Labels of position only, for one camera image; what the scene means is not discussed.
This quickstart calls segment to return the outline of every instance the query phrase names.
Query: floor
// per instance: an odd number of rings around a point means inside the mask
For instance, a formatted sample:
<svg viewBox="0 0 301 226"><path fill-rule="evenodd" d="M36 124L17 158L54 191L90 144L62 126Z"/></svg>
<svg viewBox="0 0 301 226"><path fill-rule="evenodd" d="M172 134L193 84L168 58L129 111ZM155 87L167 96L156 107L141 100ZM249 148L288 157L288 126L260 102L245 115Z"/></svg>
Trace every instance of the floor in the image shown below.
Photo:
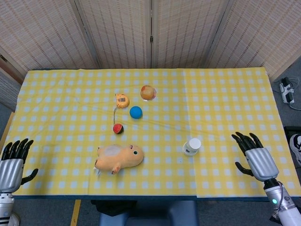
<svg viewBox="0 0 301 226"><path fill-rule="evenodd" d="M281 75L285 76L297 76L301 80L301 58ZM277 81L272 83L272 89L279 91ZM274 92L274 97L283 126L301 126L301 112L283 104L279 93ZM294 99L296 107L301 108L301 85L295 90ZM0 136L9 115L10 110L0 104ZM301 169L297 169L297 173L301 178ZM23 226L65 226L71 222L73 206L74 200L27 199L16 200L14 211L21 217ZM271 213L269 202L198 201L198 216L202 226L276 226L269 221ZM95 226L98 218L99 214L90 200L82 200L78 225Z"/></svg>

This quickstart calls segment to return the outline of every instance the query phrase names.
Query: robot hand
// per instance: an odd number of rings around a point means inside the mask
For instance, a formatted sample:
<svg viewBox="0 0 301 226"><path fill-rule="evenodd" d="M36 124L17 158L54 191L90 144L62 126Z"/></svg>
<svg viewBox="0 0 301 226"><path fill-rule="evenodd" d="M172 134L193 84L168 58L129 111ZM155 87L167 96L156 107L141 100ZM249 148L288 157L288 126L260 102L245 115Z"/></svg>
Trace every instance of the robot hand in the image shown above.
<svg viewBox="0 0 301 226"><path fill-rule="evenodd" d="M22 178L26 157L33 144L33 140L27 141L10 142L4 148L0 161L0 193L13 193L37 175L38 169L34 169L31 175Z"/></svg>
<svg viewBox="0 0 301 226"><path fill-rule="evenodd" d="M245 169L239 162L235 162L239 171L254 176L259 181L276 178L279 170L269 151L262 146L259 138L253 133L250 133L253 140L239 132L236 134L237 136L232 134L232 137L238 143L251 168Z"/></svg>

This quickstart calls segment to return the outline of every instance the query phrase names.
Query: power strip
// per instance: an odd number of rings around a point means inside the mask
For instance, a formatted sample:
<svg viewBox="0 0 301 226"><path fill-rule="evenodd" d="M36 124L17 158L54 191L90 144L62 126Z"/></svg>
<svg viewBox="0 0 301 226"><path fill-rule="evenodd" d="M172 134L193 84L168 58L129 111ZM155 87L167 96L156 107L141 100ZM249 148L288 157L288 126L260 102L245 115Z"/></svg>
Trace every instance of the power strip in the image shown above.
<svg viewBox="0 0 301 226"><path fill-rule="evenodd" d="M294 89L291 87L290 81L287 77L281 79L279 87L280 87L283 102L285 104L295 103L293 99Z"/></svg>

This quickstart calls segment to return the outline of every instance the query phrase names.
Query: stuffed animal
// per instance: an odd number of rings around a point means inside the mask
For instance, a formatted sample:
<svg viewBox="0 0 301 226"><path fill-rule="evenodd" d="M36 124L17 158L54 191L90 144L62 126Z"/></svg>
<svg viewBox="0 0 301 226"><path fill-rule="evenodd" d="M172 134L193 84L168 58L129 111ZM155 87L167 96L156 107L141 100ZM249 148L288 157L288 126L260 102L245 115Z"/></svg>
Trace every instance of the stuffed animal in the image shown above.
<svg viewBox="0 0 301 226"><path fill-rule="evenodd" d="M135 145L99 147L97 153L95 168L100 171L112 171L112 174L118 173L121 168L139 165L144 157L142 149Z"/></svg>

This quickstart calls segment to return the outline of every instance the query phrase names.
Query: woven screen panel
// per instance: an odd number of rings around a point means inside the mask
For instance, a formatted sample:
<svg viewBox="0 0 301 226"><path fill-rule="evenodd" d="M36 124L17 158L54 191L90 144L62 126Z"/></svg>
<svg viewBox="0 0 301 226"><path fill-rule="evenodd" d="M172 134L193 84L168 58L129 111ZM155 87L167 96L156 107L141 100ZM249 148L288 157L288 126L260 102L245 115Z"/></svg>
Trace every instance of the woven screen panel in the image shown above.
<svg viewBox="0 0 301 226"><path fill-rule="evenodd" d="M209 68L264 66L270 76L301 48L301 1L234 1Z"/></svg>
<svg viewBox="0 0 301 226"><path fill-rule="evenodd" d="M79 3L103 68L147 67L148 0L79 0Z"/></svg>
<svg viewBox="0 0 301 226"><path fill-rule="evenodd" d="M0 46L26 71L95 68L69 1L4 0Z"/></svg>
<svg viewBox="0 0 301 226"><path fill-rule="evenodd" d="M202 66L225 11L225 0L160 0L154 67Z"/></svg>
<svg viewBox="0 0 301 226"><path fill-rule="evenodd" d="M0 103L14 111L21 85L0 71Z"/></svg>

